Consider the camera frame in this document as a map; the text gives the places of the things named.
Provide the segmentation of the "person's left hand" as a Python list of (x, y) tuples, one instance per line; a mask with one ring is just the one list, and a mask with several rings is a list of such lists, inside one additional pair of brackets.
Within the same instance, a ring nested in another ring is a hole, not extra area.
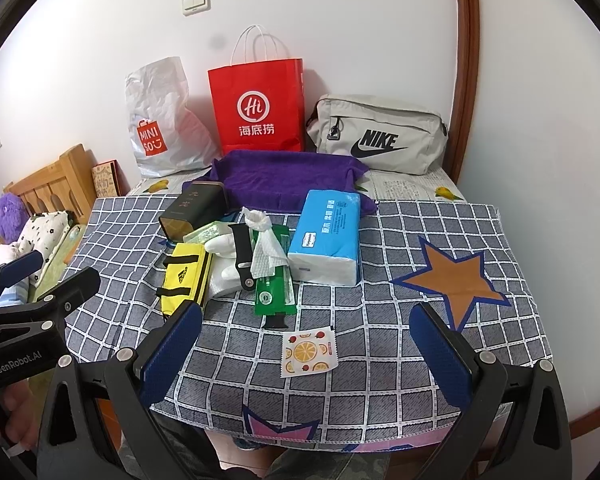
[(29, 381), (23, 379), (1, 390), (0, 404), (3, 412), (8, 415), (4, 429), (0, 427), (0, 440), (5, 436), (9, 442), (20, 444), (24, 450), (33, 451), (38, 446), (40, 423)]

